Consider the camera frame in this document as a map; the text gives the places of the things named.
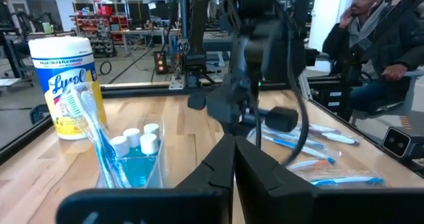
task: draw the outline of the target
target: yellow label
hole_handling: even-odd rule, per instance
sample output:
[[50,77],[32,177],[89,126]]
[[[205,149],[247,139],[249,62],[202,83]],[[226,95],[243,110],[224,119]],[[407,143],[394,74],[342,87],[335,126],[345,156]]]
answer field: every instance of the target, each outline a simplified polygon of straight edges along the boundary
[[101,96],[100,83],[97,79],[95,72],[95,65],[93,56],[85,56],[78,59],[69,60],[56,59],[56,60],[45,60],[34,61],[43,64],[58,64],[60,68],[37,68],[37,74],[39,77],[44,78],[42,87],[44,90],[44,97],[46,98],[46,104],[56,132],[59,135],[64,136],[77,136],[82,135],[83,132],[74,124],[72,119],[68,115],[68,111],[60,102],[60,96],[63,93],[64,88],[73,83],[78,84],[81,82],[92,82],[91,88],[94,95],[94,99],[97,105],[97,112],[99,114],[99,120],[106,125],[106,114],[103,106],[103,99]]

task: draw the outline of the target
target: white bottle cap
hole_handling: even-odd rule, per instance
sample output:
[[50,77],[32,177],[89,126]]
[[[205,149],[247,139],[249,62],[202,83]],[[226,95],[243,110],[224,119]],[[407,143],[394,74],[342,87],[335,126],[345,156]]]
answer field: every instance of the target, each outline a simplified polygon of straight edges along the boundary
[[118,136],[110,141],[111,146],[117,153],[117,157],[124,157],[130,152],[130,146],[128,145],[128,139],[124,136]]
[[156,135],[157,137],[160,137],[158,124],[155,124],[155,123],[147,124],[143,127],[143,130],[144,130],[144,134],[153,134],[153,135]]
[[145,134],[140,137],[141,152],[151,155],[158,152],[158,137],[154,134]]
[[126,129],[123,132],[124,136],[128,139],[130,148],[140,147],[140,130],[137,128]]

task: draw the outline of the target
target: gray scarf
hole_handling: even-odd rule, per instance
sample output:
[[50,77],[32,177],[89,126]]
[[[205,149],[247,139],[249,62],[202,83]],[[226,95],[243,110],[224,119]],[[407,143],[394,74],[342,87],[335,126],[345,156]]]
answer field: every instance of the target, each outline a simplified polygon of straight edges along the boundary
[[[366,38],[370,33],[376,28],[380,22],[380,13],[383,9],[388,6],[388,3],[383,2],[378,6],[378,8],[371,14],[371,16],[366,20],[366,22],[360,26],[359,19],[355,18],[351,22],[348,31],[349,31],[349,48],[355,45],[357,42]],[[372,61],[369,60],[366,64],[362,65],[362,71],[366,72],[373,79],[378,78],[376,71],[372,65]]]

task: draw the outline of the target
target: blue toothbrush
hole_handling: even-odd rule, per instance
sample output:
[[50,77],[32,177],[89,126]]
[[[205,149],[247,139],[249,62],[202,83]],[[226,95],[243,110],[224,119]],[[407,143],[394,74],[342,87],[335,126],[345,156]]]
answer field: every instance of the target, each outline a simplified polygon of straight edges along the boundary
[[347,183],[382,184],[384,179],[373,176],[341,177],[310,181],[315,186],[330,186]]
[[97,114],[97,105],[94,97],[88,91],[83,91],[81,92],[81,100],[84,104],[83,107],[85,108],[85,113],[89,115],[86,120],[94,134],[95,145],[97,144],[105,148],[105,154],[109,157],[108,160],[110,160],[112,168],[115,171],[115,175],[117,176],[116,179],[120,183],[121,188],[131,188],[131,184],[128,181],[124,168],[122,164],[118,162],[115,150],[110,145],[109,140],[100,125],[99,116]]
[[[281,139],[285,139],[285,140],[299,140],[300,137],[300,132],[293,130],[291,133],[285,134],[285,133],[281,133],[279,131],[274,131],[272,129],[263,129],[263,131],[269,135],[277,135],[279,136]],[[315,147],[315,148],[319,148],[319,149],[325,149],[325,145],[321,144],[320,142],[316,142],[314,140],[310,140],[307,139],[305,144]]]
[[[69,93],[62,94],[61,102],[66,106],[69,116],[72,120],[76,121],[79,119],[89,118],[88,113],[83,109],[83,104],[79,93],[75,89],[71,89]],[[100,169],[102,170],[105,184],[108,188],[114,187],[114,181],[111,173],[111,169],[107,163],[107,158],[102,151],[101,145],[94,144],[94,149],[97,154],[97,159],[100,163]]]
[[[267,140],[269,140],[269,141],[272,141],[272,142],[274,142],[274,143],[276,143],[276,144],[282,145],[282,146],[284,146],[284,147],[286,147],[286,148],[291,148],[291,149],[293,149],[293,148],[295,148],[295,147],[296,147],[296,144],[294,144],[294,143],[290,143],[290,142],[287,142],[287,141],[282,140],[282,139],[274,139],[274,138],[271,138],[271,137],[266,136],[266,135],[262,135],[262,138],[267,139]],[[328,156],[328,155],[326,155],[326,154],[323,154],[323,153],[321,153],[321,152],[318,152],[318,151],[316,151],[316,150],[314,150],[314,149],[312,149],[312,148],[309,148],[309,147],[305,147],[305,146],[304,146],[304,147],[302,148],[302,152],[304,152],[304,153],[306,153],[306,154],[309,154],[309,155],[311,155],[311,156],[314,156],[314,157],[316,157],[316,158],[326,159],[326,160],[328,160],[331,164],[334,164],[334,163],[336,162],[336,160],[335,160],[334,158],[331,158],[330,156]]]

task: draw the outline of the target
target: man's hand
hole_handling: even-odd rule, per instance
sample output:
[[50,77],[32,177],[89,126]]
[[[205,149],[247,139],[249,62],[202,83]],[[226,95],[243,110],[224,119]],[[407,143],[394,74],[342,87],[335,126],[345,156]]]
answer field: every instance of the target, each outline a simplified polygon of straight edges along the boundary
[[342,17],[340,18],[340,25],[339,28],[346,29],[349,27],[350,23],[352,22],[352,12],[350,10],[350,7],[343,13]]
[[407,70],[407,67],[402,64],[391,65],[384,70],[382,76],[388,81],[398,81],[402,79]]

